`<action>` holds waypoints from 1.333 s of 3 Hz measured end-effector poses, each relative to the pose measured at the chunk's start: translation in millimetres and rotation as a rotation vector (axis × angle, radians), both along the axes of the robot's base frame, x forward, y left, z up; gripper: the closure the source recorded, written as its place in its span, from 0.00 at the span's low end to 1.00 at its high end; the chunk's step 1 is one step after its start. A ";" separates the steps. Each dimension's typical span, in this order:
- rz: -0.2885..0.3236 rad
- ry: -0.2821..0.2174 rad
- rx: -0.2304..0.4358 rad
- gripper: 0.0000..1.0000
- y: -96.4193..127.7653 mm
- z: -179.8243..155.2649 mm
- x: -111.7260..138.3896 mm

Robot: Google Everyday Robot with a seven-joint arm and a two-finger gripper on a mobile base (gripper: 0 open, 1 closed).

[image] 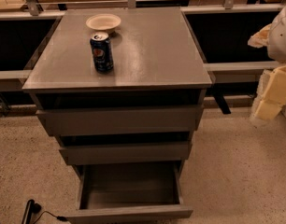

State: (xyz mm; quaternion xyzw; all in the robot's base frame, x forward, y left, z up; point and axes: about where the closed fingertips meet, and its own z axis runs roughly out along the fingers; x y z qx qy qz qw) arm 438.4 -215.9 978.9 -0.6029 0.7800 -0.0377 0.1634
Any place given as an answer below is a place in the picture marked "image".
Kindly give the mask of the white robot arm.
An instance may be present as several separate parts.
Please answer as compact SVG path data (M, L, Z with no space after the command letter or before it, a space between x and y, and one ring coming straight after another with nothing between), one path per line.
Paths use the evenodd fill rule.
M273 71L264 70L260 77L250 115L250 121L259 125L274 119L286 105L286 5L270 24L250 37L248 45L267 47L268 57L280 64Z

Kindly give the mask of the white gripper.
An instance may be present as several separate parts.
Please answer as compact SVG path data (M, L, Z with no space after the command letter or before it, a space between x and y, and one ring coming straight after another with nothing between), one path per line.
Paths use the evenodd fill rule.
M248 45L254 48L268 46L271 25L267 24L259 32L252 35ZM251 121L270 121L274 119L286 105L286 65L273 71L264 70L260 76L257 96L252 104Z

